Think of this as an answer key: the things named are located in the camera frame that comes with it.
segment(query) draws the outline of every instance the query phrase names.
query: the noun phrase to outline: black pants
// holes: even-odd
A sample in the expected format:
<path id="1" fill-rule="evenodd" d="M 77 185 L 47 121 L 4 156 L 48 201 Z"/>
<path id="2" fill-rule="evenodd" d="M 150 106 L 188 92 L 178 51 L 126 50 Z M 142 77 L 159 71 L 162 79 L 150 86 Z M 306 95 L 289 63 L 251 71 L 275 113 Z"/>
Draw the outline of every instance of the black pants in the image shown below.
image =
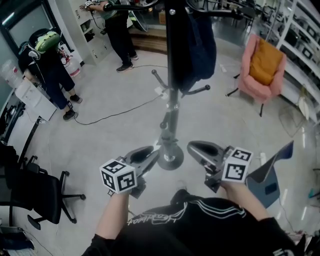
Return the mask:
<path id="1" fill-rule="evenodd" d="M 189 192 L 186 191 L 185 189 L 180 189 L 174 194 L 174 196 L 172 197 L 172 199 L 170 201 L 170 204 L 176 205 L 176 204 L 181 204 L 181 203 L 190 202 L 190 201 L 196 201 L 196 200 L 200 200 L 200 199 L 203 199 L 203 198 L 201 196 L 189 194 Z"/>
<path id="2" fill-rule="evenodd" d="M 118 13 L 105 21 L 105 30 L 109 36 L 112 48 L 121 58 L 124 65 L 131 65 L 130 57 L 136 55 L 134 44 L 127 29 L 127 11 Z"/>
<path id="3" fill-rule="evenodd" d="M 59 84 L 63 86 L 66 92 L 69 92 L 75 87 L 74 81 L 61 62 L 53 63 L 51 69 L 43 72 L 42 75 L 44 78 L 43 89 L 59 109 L 63 110 L 67 106 L 68 101 L 62 93 Z"/>

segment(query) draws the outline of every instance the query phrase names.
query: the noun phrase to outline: black sneaker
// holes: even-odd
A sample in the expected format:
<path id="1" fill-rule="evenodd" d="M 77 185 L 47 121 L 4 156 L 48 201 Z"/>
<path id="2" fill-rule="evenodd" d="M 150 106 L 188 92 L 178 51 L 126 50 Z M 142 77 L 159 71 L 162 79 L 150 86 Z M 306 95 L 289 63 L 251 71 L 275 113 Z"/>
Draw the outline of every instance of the black sneaker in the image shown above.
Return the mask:
<path id="1" fill-rule="evenodd" d="M 130 59 L 133 60 L 133 61 L 137 61 L 137 60 L 139 60 L 139 57 L 138 57 L 138 55 L 136 54 L 136 55 L 130 57 Z"/>
<path id="2" fill-rule="evenodd" d="M 70 100 L 72 102 L 75 102 L 75 103 L 81 103 L 82 102 L 82 98 L 80 98 L 78 95 L 72 95 L 70 96 Z"/>
<path id="3" fill-rule="evenodd" d="M 68 112 L 66 112 L 63 115 L 63 120 L 67 122 L 67 121 L 70 121 L 71 119 L 76 119 L 77 117 L 78 117 L 78 113 L 70 109 Z"/>
<path id="4" fill-rule="evenodd" d="M 126 72 L 127 70 L 132 70 L 134 68 L 134 65 L 132 63 L 130 64 L 126 64 L 126 65 L 122 65 L 121 67 L 117 68 L 116 71 L 118 73 L 123 73 Z"/>

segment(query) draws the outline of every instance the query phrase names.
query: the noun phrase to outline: white wall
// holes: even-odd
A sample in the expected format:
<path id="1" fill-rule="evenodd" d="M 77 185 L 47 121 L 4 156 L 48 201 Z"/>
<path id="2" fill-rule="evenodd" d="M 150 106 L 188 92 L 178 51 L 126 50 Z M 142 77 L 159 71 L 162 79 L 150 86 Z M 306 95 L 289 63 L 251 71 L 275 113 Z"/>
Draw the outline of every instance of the white wall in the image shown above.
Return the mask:
<path id="1" fill-rule="evenodd" d="M 52 10 L 52 13 L 53 13 L 53 15 L 54 15 L 54 17 L 55 17 L 55 20 L 56 20 L 56 22 L 58 23 L 58 25 L 59 25 L 59 27 L 60 27 L 63 35 L 64 35 L 65 40 L 66 40 L 67 43 L 69 44 L 70 48 L 71 48 L 72 50 L 74 50 L 71 54 L 72 54 L 79 62 L 82 62 L 83 59 L 82 59 L 81 56 L 79 55 L 78 50 L 77 50 L 77 48 L 76 48 L 76 46 L 75 46 L 75 44 L 74 44 L 74 42 L 73 42 L 73 40 L 72 40 L 72 38 L 71 38 L 71 36 L 70 36 L 70 34 L 69 34 L 69 31 L 68 31 L 67 28 L 66 28 L 65 22 L 64 22 L 64 20 L 62 19 L 61 14 L 60 14 L 60 12 L 59 12 L 59 10 L 58 10 L 58 6 L 57 6 L 57 4 L 56 4 L 56 0 L 48 0 L 48 2 L 49 2 L 49 5 L 50 5 L 50 8 L 51 8 L 51 10 Z"/>

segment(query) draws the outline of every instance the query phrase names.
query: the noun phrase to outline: blue chair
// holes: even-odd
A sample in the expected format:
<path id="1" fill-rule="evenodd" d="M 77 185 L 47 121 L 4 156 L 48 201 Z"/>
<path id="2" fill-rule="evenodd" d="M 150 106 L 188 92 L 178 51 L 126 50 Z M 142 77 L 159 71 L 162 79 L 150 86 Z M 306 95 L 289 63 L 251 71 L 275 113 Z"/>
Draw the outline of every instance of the blue chair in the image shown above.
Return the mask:
<path id="1" fill-rule="evenodd" d="M 290 159 L 293 155 L 294 141 L 284 146 L 263 166 L 246 177 L 246 185 L 265 208 L 271 206 L 279 197 L 280 189 L 274 164 L 281 159 Z"/>

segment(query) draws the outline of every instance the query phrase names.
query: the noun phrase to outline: person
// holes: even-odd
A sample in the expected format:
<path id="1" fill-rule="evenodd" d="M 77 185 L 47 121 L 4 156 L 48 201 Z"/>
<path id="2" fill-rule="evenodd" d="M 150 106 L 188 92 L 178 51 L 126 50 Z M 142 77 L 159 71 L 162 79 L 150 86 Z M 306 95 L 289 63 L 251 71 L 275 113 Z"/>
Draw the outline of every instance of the person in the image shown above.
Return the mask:
<path id="1" fill-rule="evenodd" d="M 114 194 L 82 256 L 304 255 L 245 184 L 224 182 L 228 199 L 190 195 L 128 219 L 129 193 Z"/>
<path id="2" fill-rule="evenodd" d="M 30 57 L 29 52 L 28 42 L 23 42 L 19 47 L 18 65 L 24 76 L 33 83 L 42 84 L 53 102 L 64 111 L 63 120 L 77 118 L 78 113 L 70 109 L 59 84 L 70 94 L 70 101 L 80 104 L 82 98 L 76 94 L 75 83 L 62 64 L 57 50 L 47 50 L 39 60 Z"/>
<path id="3" fill-rule="evenodd" d="M 119 0 L 109 0 L 113 4 L 121 4 Z M 122 66 L 117 68 L 118 73 L 123 73 L 134 68 L 132 63 L 139 59 L 131 36 L 127 28 L 128 11 L 104 11 L 104 6 L 108 1 L 102 1 L 99 5 L 89 5 L 87 11 L 98 11 L 105 20 L 105 31 L 107 32 L 110 43 L 116 54 L 122 60 Z"/>

